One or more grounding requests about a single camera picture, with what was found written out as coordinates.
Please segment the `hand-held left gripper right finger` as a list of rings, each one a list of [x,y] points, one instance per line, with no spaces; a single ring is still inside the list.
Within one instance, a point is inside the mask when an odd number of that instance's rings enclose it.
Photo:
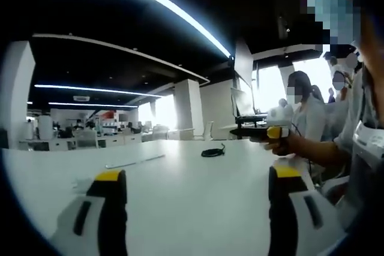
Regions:
[[[345,237],[336,208],[294,168],[269,169],[269,255],[326,255]]]

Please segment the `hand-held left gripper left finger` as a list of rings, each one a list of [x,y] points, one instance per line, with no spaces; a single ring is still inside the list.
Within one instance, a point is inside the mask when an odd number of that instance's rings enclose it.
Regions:
[[[58,216],[51,237],[60,255],[127,255],[127,177],[105,171]]]

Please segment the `person's right hand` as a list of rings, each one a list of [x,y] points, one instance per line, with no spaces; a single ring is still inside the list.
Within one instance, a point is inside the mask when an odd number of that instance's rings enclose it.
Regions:
[[[279,139],[270,139],[264,145],[264,149],[271,151],[277,156],[287,156],[296,153],[296,144],[298,136],[296,134],[290,134],[287,137]]]

